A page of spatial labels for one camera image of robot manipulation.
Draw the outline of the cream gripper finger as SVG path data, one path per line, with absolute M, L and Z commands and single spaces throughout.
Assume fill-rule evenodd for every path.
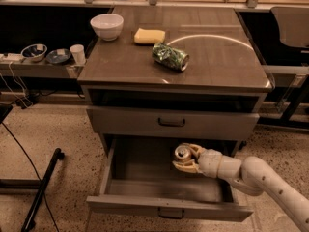
M 191 154 L 196 159 L 200 158 L 200 156 L 206 151 L 205 148 L 203 148 L 202 146 L 197 145 L 197 144 L 189 144 L 188 147 L 189 147 Z
M 174 160 L 173 165 L 175 166 L 176 169 L 178 169 L 181 172 L 192 173 L 192 174 L 200 173 L 199 165 L 193 159 L 186 162 L 179 162 Z

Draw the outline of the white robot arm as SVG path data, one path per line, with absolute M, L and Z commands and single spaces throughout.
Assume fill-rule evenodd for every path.
M 242 193 L 267 193 L 301 232 L 309 232 L 309 200 L 285 182 L 265 161 L 222 155 L 214 149 L 183 143 L 174 152 L 173 165 L 182 172 L 226 181 Z

